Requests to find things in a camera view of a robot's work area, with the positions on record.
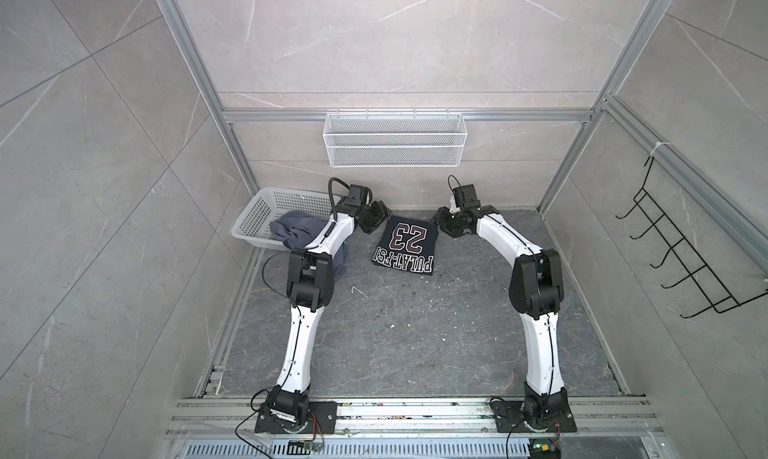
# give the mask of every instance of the gray floor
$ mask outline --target gray floor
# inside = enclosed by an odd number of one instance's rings
[[[433,211],[400,216],[427,219]],[[504,212],[545,249],[553,247],[535,211]],[[421,276],[371,262],[383,226],[348,239],[350,261],[323,313],[312,353],[316,395],[522,395],[523,328],[509,302],[512,268],[476,235],[440,233],[435,274]],[[287,254],[267,267],[285,287]],[[619,395],[616,381],[576,293],[565,280],[558,346],[568,394]],[[224,371],[222,392],[251,395],[274,385],[290,329],[288,302],[254,284]]]

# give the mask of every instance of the gray cloth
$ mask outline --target gray cloth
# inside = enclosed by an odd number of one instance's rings
[[[283,241],[288,249],[302,249],[312,242],[326,226],[325,221],[302,211],[289,211],[270,223],[270,232],[275,239]],[[350,247],[346,241],[333,255],[333,277],[339,279],[346,272],[346,257]]]

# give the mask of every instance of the folded black shirt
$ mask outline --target folded black shirt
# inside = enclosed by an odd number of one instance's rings
[[[401,271],[432,275],[437,234],[433,224],[392,216],[373,254],[373,262]]]

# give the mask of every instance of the white string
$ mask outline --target white string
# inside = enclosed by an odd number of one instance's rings
[[[653,156],[654,153],[656,152],[656,149],[658,149],[659,146],[662,145],[662,144],[671,145],[672,143],[664,143],[662,141],[656,141],[656,145],[654,146],[654,148],[652,150],[650,150],[650,156]]]

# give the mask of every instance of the white wire mesh basket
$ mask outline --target white wire mesh basket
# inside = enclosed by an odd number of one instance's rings
[[[338,203],[339,196],[333,196],[333,200]],[[283,242],[272,236],[270,222],[289,211],[302,211],[328,220],[331,215],[328,193],[263,187],[245,206],[230,232],[233,237],[244,239],[255,247],[285,250]]]
[[[331,167],[458,166],[467,128],[458,113],[329,114]]]

